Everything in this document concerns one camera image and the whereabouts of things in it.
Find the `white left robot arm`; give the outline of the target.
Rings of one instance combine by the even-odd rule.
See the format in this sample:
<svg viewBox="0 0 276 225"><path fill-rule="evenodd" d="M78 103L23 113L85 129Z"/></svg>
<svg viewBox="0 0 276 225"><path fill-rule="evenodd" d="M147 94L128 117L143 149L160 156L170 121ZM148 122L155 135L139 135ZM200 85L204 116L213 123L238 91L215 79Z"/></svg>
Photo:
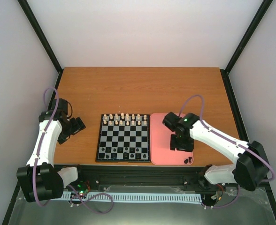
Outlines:
<svg viewBox="0 0 276 225"><path fill-rule="evenodd" d="M69 106L65 99L54 99L50 110L43 111L38 118L39 134L35 148L26 166L18 168L16 173L29 203L60 198L69 184L77 189L85 185L85 176L78 172L77 165L59 171L54 168L56 145L65 143L70 136L86 128L79 117L68 116Z"/></svg>

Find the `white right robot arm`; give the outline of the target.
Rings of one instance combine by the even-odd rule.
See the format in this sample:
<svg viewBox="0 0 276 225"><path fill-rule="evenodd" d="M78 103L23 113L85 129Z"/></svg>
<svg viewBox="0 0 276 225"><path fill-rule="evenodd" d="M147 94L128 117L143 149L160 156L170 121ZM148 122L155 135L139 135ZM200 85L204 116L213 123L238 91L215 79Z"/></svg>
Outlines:
<svg viewBox="0 0 276 225"><path fill-rule="evenodd" d="M191 152L194 141L200 141L223 154L230 165L207 165L199 174L199 185L207 189L209 185L236 183L248 191L254 191L266 178L268 159L261 143L248 143L235 139L188 113L180 117L168 113L162 123L171 131L170 148Z"/></svg>

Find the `black white chess board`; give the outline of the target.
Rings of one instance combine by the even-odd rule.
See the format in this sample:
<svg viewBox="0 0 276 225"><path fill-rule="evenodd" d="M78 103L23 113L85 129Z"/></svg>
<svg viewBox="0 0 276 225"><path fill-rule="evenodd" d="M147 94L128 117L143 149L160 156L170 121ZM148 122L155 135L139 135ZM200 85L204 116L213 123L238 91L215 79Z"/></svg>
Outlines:
<svg viewBox="0 0 276 225"><path fill-rule="evenodd" d="M144 114L140 114L140 119L137 119L137 114L135 115L135 125L132 125L132 114L129 114L129 118L121 118L121 113L118 114L119 118L109 118L107 114L107 124L103 124L103 116L101 115L101 124L99 131L99 139L96 151L96 162L141 162L149 163L151 161L151 147L150 147L150 115L147 115L147 125L144 125ZM106 148L110 147L111 151L106 152ZM122 147L123 152L118 151L118 148ZM135 148L135 152L130 152L130 148ZM135 155L134 158L123 159L123 153L127 152L130 156L131 153ZM111 158L111 154L116 153L116 158ZM136 153L141 154L141 158L136 158Z"/></svg>

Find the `black king piece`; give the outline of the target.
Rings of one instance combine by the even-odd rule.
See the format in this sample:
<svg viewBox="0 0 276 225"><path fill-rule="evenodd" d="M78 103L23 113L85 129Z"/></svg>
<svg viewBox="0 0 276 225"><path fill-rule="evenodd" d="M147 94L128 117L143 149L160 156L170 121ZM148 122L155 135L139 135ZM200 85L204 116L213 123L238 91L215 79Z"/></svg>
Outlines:
<svg viewBox="0 0 276 225"><path fill-rule="evenodd" d="M129 154L127 152L123 153L123 159L128 159L129 158Z"/></svg>

